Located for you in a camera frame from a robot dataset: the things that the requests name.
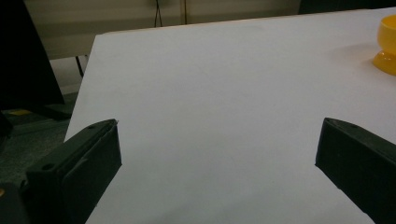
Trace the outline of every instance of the cable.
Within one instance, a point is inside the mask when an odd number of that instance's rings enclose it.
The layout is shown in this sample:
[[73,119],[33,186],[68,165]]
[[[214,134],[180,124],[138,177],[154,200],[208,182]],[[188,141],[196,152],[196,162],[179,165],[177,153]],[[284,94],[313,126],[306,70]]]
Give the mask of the cable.
[[157,18],[160,16],[160,25],[163,27],[163,18],[161,18],[161,10],[160,10],[160,4],[158,3],[158,0],[155,0],[157,2],[157,11],[155,12],[155,22],[154,22],[154,27],[157,27]]

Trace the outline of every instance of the wall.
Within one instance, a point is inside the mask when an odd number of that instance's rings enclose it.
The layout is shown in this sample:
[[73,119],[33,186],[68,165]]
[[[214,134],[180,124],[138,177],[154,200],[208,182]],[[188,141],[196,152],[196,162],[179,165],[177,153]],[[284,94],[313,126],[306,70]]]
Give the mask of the wall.
[[[297,14],[300,0],[159,0],[163,25]],[[154,26],[155,0],[25,0],[50,59],[89,54],[94,37]]]

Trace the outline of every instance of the white table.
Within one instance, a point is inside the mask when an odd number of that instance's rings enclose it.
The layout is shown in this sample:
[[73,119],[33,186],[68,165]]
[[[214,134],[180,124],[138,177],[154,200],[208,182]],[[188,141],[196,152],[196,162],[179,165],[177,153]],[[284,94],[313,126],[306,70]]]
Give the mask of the white table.
[[396,142],[395,12],[98,35],[66,139],[118,119],[123,165],[88,223],[373,223],[314,164],[325,117]]

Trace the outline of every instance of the yellow object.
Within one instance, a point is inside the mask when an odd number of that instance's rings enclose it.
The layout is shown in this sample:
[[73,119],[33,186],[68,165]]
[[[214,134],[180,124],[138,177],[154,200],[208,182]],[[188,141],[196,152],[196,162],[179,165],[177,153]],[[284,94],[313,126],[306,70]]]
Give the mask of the yellow object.
[[380,70],[396,76],[396,15],[381,20],[377,41],[382,50],[374,57],[373,64]]

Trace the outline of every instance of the floor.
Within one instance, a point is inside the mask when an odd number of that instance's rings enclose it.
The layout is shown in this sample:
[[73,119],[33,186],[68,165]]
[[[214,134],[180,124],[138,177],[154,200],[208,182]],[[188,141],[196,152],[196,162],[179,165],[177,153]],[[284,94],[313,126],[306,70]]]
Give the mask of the floor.
[[[79,57],[83,71],[89,57]],[[82,81],[75,58],[51,60],[50,64],[64,96],[65,105],[49,105],[73,113]],[[14,129],[0,149],[0,183],[18,186],[25,180],[25,170],[59,146],[67,132],[69,119],[56,121],[22,109],[3,111]]]

